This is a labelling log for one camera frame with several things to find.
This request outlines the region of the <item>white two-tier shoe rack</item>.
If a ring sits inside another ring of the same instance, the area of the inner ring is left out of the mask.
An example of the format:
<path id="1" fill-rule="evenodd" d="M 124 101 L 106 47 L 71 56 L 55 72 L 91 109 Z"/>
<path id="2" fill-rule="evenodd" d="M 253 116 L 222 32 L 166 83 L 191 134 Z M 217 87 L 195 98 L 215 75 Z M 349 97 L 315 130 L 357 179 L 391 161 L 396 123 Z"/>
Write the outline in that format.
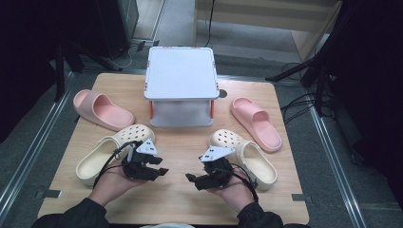
<path id="1" fill-rule="evenodd" d="M 152 47 L 144 97 L 155 127 L 201 127 L 213 123 L 220 96 L 213 50 L 208 47 Z"/>

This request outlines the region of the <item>dark cabinet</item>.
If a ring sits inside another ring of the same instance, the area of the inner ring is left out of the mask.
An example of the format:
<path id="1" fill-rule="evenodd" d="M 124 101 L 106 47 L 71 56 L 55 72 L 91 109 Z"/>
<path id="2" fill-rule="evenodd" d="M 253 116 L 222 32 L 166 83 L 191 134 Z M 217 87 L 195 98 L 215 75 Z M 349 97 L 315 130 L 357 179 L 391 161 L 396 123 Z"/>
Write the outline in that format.
<path id="1" fill-rule="evenodd" d="M 129 49 L 139 19 L 137 0 L 96 0 L 105 40 L 105 56 L 116 58 Z"/>

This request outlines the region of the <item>black tripod stand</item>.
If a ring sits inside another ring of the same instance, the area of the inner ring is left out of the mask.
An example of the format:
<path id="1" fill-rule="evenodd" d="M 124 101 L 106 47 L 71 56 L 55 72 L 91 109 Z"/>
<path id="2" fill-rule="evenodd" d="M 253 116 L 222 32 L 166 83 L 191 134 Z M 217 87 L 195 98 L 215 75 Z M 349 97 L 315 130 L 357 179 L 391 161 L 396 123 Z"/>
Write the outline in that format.
<path id="1" fill-rule="evenodd" d="M 65 94 L 66 90 L 64 62 L 67 62 L 73 71 L 83 71 L 84 64 L 79 56 L 80 53 L 84 54 L 86 57 L 108 70 L 121 71 L 120 68 L 113 66 L 88 49 L 69 40 L 61 41 L 55 48 L 55 102 L 59 102 L 62 99 L 62 96 Z"/>

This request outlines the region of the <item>black curtain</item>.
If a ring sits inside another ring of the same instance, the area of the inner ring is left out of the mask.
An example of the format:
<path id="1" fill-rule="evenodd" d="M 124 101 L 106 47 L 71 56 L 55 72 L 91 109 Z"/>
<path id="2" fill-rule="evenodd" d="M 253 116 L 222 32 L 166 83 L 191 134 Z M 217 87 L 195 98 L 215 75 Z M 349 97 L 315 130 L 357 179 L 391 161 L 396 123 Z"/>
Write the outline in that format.
<path id="1" fill-rule="evenodd" d="M 353 149 L 376 168 L 403 208 L 403 0 L 343 0 L 334 92 L 360 138 Z"/>
<path id="2" fill-rule="evenodd" d="M 91 0 L 0 0 L 0 143 L 55 84 L 55 48 L 83 24 Z"/>

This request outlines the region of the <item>pink slipper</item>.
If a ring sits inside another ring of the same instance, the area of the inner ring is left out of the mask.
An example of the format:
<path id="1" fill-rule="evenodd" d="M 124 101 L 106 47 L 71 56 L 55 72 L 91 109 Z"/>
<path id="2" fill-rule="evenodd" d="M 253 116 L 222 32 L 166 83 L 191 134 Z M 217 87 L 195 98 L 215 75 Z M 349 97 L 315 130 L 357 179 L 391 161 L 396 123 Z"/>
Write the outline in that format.
<path id="1" fill-rule="evenodd" d="M 135 122 L 130 111 L 112 103 L 104 93 L 94 90 L 79 91 L 74 96 L 73 107 L 80 117 L 113 131 L 120 131 Z"/>
<path id="2" fill-rule="evenodd" d="M 230 111 L 263 150 L 275 152 L 281 148 L 282 139 L 262 107 L 240 97 L 231 103 Z"/>

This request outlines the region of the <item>person's left hand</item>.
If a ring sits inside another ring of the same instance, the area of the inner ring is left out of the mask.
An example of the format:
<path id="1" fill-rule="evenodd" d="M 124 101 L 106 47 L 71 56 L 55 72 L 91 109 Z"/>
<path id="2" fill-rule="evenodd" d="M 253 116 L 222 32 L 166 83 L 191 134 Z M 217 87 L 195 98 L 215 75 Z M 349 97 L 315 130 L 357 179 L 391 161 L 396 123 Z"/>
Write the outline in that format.
<path id="1" fill-rule="evenodd" d="M 145 180 L 129 179 L 120 165 L 111 164 L 99 178 L 88 198 L 106 206 L 128 190 L 145 184 Z"/>

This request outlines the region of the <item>cream clog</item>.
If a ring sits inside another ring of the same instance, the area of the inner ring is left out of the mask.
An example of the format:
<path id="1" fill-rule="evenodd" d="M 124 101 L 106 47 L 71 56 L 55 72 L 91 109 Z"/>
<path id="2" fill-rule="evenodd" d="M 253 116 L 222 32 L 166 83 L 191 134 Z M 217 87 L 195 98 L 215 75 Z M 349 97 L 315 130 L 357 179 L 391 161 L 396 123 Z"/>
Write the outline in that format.
<path id="1" fill-rule="evenodd" d="M 230 162 L 241 166 L 260 191 L 269 190 L 278 179 L 276 168 L 266 159 L 256 142 L 245 140 L 237 133 L 219 129 L 209 139 L 213 146 L 234 149 L 234 152 L 226 155 Z"/>
<path id="2" fill-rule="evenodd" d="M 92 186 L 106 163 L 120 161 L 128 152 L 128 146 L 118 154 L 115 154 L 116 149 L 125 143 L 144 142 L 147 139 L 155 142 L 155 134 L 144 124 L 133 124 L 113 136 L 101 138 L 92 151 L 77 164 L 76 177 L 84 185 Z"/>

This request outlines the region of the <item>metal floor rail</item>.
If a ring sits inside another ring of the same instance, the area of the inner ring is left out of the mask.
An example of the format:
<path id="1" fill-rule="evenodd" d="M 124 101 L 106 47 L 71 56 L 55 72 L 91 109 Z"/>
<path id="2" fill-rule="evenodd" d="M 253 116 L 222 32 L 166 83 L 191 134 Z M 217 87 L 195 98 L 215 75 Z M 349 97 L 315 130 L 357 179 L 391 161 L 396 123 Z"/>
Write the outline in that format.
<path id="1" fill-rule="evenodd" d="M 363 217 L 359 204 L 356 200 L 353 188 L 349 183 L 345 171 L 342 167 L 342 164 L 338 158 L 335 146 L 328 133 L 328 129 L 325 125 L 325 122 L 317 114 L 316 109 L 314 107 L 310 108 L 310 113 L 316 126 L 317 133 L 318 136 L 320 137 L 322 146 L 325 150 L 325 154 L 331 166 L 334 178 L 336 180 L 338 191 L 343 200 L 344 207 L 347 210 L 347 213 L 349 215 L 353 227 L 368 228 L 365 218 Z"/>
<path id="2" fill-rule="evenodd" d="M 35 164 L 48 135 L 63 111 L 71 87 L 78 73 L 72 71 L 65 77 L 66 87 L 54 102 L 51 92 L 46 92 L 32 110 L 0 144 L 0 225 L 6 219 L 27 176 Z"/>

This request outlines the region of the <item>black metal stand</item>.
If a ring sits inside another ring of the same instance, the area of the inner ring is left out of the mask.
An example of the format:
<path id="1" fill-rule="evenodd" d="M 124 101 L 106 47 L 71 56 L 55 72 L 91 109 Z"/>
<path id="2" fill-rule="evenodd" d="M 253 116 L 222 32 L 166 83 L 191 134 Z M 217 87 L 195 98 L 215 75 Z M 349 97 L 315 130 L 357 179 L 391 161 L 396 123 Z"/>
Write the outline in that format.
<path id="1" fill-rule="evenodd" d="M 305 88 L 311 86 L 316 88 L 314 108 L 319 116 L 323 116 L 325 59 L 334 42 L 332 31 L 342 2 L 340 0 L 318 0 L 318 2 L 321 3 L 320 12 L 323 12 L 324 15 L 320 19 L 315 19 L 307 31 L 292 31 L 293 37 L 297 40 L 297 50 L 303 62 L 281 72 L 279 75 L 266 78 L 266 81 L 279 82 L 293 74 L 304 71 L 300 83 Z"/>

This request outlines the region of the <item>light wooden cabinet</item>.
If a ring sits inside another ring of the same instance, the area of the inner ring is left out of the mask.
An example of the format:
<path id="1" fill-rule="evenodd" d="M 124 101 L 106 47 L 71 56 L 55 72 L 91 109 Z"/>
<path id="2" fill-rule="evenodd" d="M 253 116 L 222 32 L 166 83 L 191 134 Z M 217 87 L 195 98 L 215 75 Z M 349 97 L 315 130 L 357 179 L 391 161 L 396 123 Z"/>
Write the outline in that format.
<path id="1" fill-rule="evenodd" d="M 288 29 L 299 57 L 307 60 L 325 33 L 330 33 L 342 6 L 341 0 L 195 0 L 195 19 Z"/>

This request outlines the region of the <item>grey tape strip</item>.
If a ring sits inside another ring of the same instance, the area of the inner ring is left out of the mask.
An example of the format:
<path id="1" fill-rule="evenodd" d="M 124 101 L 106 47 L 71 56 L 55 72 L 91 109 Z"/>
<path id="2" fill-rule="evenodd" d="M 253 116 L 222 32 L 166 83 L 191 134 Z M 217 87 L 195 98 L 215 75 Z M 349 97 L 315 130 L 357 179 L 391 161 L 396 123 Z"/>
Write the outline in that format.
<path id="1" fill-rule="evenodd" d="M 46 198 L 58 199 L 61 195 L 62 195 L 61 190 L 46 189 L 46 190 L 38 190 L 35 197 L 37 199 L 46 199 Z"/>
<path id="2" fill-rule="evenodd" d="M 304 194 L 292 194 L 293 201 L 304 201 L 307 203 L 312 203 L 313 200 L 310 196 L 305 196 Z"/>

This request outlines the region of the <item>person's right hand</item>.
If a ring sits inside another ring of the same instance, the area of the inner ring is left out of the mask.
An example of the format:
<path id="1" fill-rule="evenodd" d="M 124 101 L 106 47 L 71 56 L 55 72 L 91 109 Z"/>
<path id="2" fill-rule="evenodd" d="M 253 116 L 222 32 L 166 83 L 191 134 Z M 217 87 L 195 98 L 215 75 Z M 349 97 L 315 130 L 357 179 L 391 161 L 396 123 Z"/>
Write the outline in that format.
<path id="1" fill-rule="evenodd" d="M 207 189 L 207 192 L 220 197 L 237 213 L 248 204 L 254 202 L 251 191 L 239 178 L 236 177 L 232 177 L 224 187 Z"/>

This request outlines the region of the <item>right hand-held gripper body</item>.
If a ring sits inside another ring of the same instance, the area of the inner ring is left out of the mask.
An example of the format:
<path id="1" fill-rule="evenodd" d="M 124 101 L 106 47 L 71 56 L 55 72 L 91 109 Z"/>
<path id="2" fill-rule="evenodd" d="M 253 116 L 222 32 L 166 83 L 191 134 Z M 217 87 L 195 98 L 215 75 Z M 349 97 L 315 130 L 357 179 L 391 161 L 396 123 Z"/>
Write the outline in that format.
<path id="1" fill-rule="evenodd" d="M 226 156 L 234 152 L 234 147 L 209 146 L 201 160 L 206 176 L 208 177 L 205 189 L 224 186 L 229 182 L 233 170 Z"/>

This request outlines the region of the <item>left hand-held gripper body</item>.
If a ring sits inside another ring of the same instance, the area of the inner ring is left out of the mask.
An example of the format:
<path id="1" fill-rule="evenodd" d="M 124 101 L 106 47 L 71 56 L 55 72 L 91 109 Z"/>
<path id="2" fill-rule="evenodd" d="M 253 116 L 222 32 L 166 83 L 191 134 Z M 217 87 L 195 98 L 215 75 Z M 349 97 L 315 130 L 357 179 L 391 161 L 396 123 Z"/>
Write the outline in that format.
<path id="1" fill-rule="evenodd" d="M 153 171 L 157 170 L 147 167 L 150 156 L 157 157 L 158 151 L 151 139 L 144 142 L 131 142 L 128 146 L 128 152 L 122 160 L 122 166 L 125 175 L 133 180 L 153 181 L 151 180 Z"/>

